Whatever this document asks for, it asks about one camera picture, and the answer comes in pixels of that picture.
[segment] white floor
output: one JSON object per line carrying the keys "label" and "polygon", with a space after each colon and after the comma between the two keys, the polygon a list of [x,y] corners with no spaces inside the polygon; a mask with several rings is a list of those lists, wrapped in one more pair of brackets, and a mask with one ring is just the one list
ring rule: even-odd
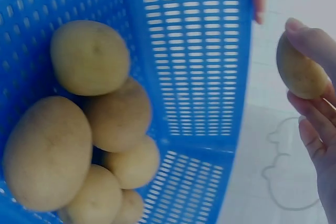
{"label": "white floor", "polygon": [[218,223],[327,224],[275,52],[288,17],[336,38],[335,15],[333,0],[268,0],[265,24],[254,25],[244,121]]}

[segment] fingernail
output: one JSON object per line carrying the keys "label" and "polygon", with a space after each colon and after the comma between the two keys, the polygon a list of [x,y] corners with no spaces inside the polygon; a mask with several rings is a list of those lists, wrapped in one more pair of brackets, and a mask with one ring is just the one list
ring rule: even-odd
{"label": "fingernail", "polygon": [[305,117],[304,115],[301,115],[301,116],[299,117],[299,124],[300,124],[304,119],[306,119],[306,117]]}
{"label": "fingernail", "polygon": [[262,12],[257,13],[257,20],[260,24],[262,24],[264,22],[264,13]]}
{"label": "fingernail", "polygon": [[286,31],[292,31],[292,32],[296,32],[305,27],[307,26],[295,18],[289,18],[286,21],[286,25],[285,25]]}

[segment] yellow potato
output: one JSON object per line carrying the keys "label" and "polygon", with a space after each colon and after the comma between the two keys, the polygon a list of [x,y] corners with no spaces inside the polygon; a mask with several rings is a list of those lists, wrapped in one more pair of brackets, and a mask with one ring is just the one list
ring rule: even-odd
{"label": "yellow potato", "polygon": [[51,39],[56,77],[69,92],[102,95],[119,88],[130,69],[129,51],[111,27],[77,20],[61,26]]}
{"label": "yellow potato", "polygon": [[80,189],[91,156],[91,129],[84,113],[64,97],[47,97],[28,109],[10,134],[5,180],[27,208],[56,210]]}
{"label": "yellow potato", "polygon": [[122,203],[112,224],[134,224],[141,218],[143,201],[134,190],[122,191]]}
{"label": "yellow potato", "polygon": [[84,111],[93,144],[107,152],[123,152],[138,144],[152,119],[150,100],[131,77],[117,91],[90,98]]}
{"label": "yellow potato", "polygon": [[160,153],[149,136],[125,152],[106,153],[104,166],[118,179],[122,189],[146,185],[154,177],[160,164]]}
{"label": "yellow potato", "polygon": [[76,197],[58,215],[65,224],[111,224],[120,209],[122,192],[107,169],[91,165]]}
{"label": "yellow potato", "polygon": [[297,51],[285,33],[278,44],[277,66],[287,88],[300,98],[318,98],[326,90],[328,76],[324,69]]}

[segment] plastic basket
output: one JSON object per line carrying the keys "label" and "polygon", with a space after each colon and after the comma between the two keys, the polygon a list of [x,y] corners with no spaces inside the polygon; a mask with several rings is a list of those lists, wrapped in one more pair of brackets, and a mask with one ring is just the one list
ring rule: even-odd
{"label": "plastic basket", "polygon": [[[49,41],[70,20],[123,36],[132,75],[150,94],[149,134],[162,155],[140,192],[139,223],[215,223],[237,145],[248,68],[250,0],[0,0],[0,153],[20,115],[55,93]],[[1,223],[61,223],[25,209],[0,174]]]}

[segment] potato skin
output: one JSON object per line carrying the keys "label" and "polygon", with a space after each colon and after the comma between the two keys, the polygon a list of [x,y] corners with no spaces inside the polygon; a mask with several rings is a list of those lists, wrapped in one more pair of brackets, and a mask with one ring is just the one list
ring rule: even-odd
{"label": "potato skin", "polygon": [[103,162],[116,176],[122,189],[135,189],[154,177],[160,164],[160,153],[154,140],[145,136],[128,151],[106,153]]}
{"label": "potato skin", "polygon": [[146,91],[131,77],[117,91],[90,98],[84,111],[93,144],[107,152],[123,152],[137,145],[152,120]]}
{"label": "potato skin", "polygon": [[29,108],[10,134],[5,180],[25,207],[56,210],[80,189],[91,157],[92,135],[84,113],[64,97],[47,97]]}
{"label": "potato skin", "polygon": [[77,20],[57,29],[50,55],[60,84],[77,95],[102,95],[119,88],[130,70],[129,51],[111,27]]}
{"label": "potato skin", "polygon": [[141,218],[143,200],[134,190],[122,191],[122,204],[112,224],[134,224]]}
{"label": "potato skin", "polygon": [[328,76],[324,69],[296,50],[285,33],[277,48],[279,74],[287,88],[303,99],[315,99],[326,90]]}
{"label": "potato skin", "polygon": [[104,167],[91,165],[82,188],[58,215],[65,224],[111,224],[121,201],[122,191],[115,176]]}

